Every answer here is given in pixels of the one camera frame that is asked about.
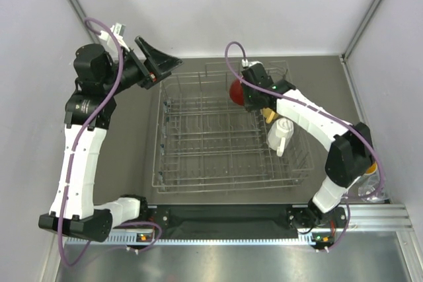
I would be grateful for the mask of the blue patterned mug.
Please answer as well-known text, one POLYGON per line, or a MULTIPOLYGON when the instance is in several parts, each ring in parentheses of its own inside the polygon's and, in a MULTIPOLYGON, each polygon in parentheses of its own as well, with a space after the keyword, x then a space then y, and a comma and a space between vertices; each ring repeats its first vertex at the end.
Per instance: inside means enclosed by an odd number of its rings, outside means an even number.
POLYGON ((377 163, 374 162, 364 173, 364 175, 372 175, 373 173, 375 173, 377 171, 377 163))

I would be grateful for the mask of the red mug white inside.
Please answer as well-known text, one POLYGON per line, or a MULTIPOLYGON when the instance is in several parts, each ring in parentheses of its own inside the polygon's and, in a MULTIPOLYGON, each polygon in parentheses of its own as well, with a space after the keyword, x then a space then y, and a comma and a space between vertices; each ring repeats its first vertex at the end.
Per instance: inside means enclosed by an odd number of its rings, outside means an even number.
POLYGON ((243 87, 238 79, 234 79, 229 87, 229 97, 230 99, 239 106, 244 106, 244 94, 243 87))

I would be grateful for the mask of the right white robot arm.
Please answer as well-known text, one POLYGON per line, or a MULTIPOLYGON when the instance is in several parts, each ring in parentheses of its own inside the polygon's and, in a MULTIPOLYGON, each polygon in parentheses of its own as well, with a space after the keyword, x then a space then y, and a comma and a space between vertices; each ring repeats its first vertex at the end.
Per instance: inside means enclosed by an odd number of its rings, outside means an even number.
POLYGON ((314 137, 328 152, 326 177, 307 207, 310 223, 323 227, 332 220, 332 211, 342 197, 374 164, 368 126, 352 125, 331 116, 308 100, 285 79, 273 81, 259 61, 242 60, 244 106, 259 110, 272 127, 268 146, 282 156, 298 126, 314 137))

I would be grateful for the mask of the yellow mug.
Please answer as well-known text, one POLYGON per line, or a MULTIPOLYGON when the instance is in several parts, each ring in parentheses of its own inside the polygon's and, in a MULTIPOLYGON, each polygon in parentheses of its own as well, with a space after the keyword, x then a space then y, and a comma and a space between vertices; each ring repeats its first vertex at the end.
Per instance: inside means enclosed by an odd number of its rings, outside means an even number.
POLYGON ((261 114, 263 115, 266 123, 271 123, 278 117, 278 114, 270 108, 261 109, 261 114))

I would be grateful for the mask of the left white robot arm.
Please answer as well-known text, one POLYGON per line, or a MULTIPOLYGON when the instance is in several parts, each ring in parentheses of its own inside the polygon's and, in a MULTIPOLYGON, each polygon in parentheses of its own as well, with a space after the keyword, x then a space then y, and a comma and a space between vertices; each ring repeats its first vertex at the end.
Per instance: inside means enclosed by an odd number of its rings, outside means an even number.
POLYGON ((41 229, 88 241, 104 242, 112 228, 130 222, 143 227, 149 221, 146 200, 123 195, 116 201, 94 205, 93 188, 98 156, 116 108, 114 98, 96 109, 112 90, 122 72, 117 93, 133 85, 150 89, 183 64, 175 56, 149 45, 142 37, 135 43, 145 56, 122 48, 123 64, 113 62, 100 44, 87 44, 75 52, 75 90, 65 105, 65 151, 58 190, 48 213, 38 220, 41 229))

